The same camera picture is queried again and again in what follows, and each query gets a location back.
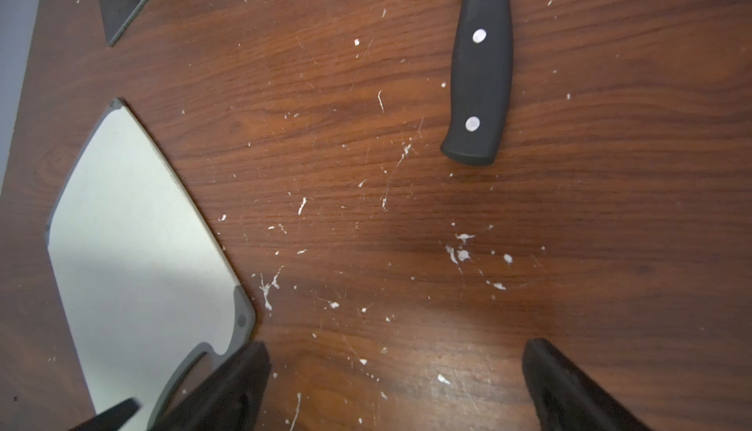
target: gray wall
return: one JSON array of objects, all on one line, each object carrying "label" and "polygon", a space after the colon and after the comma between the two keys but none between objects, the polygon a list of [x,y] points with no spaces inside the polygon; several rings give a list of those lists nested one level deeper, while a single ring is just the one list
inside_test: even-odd
[{"label": "gray wall", "polygon": [[0,193],[39,0],[0,0]]}]

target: white cutting board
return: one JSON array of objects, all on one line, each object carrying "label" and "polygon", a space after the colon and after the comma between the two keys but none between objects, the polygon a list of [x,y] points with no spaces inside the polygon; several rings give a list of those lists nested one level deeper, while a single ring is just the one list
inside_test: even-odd
[{"label": "white cutting board", "polygon": [[255,315],[212,232],[130,110],[112,101],[84,144],[47,250],[94,409],[135,397],[154,422],[203,352],[216,368]]}]

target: wooden table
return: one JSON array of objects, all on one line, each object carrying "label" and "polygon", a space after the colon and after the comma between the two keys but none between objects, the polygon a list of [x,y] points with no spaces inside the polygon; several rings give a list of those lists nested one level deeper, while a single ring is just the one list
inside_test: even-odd
[{"label": "wooden table", "polygon": [[107,48],[97,0],[41,0],[0,196],[0,429],[93,414],[42,233],[115,96],[254,298],[257,429],[288,431],[297,393],[298,431],[537,429],[539,336],[656,430],[749,429],[752,0],[512,0],[483,168],[438,149],[459,5],[149,0]]}]

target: scratch mark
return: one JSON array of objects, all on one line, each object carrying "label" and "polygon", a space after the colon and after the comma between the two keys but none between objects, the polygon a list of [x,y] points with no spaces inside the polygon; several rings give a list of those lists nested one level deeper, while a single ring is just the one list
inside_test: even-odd
[{"label": "scratch mark", "polygon": [[293,426],[289,427],[289,431],[293,431],[295,422],[298,420],[298,414],[300,413],[300,392],[298,392],[298,406],[295,409],[295,417],[293,418]]}]

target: black knife handle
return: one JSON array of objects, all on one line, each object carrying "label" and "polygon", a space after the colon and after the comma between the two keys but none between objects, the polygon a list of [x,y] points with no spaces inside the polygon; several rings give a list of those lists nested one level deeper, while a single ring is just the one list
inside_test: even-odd
[{"label": "black knife handle", "polygon": [[466,165],[492,163],[511,88],[509,0],[463,0],[452,53],[452,116],[441,151]]}]

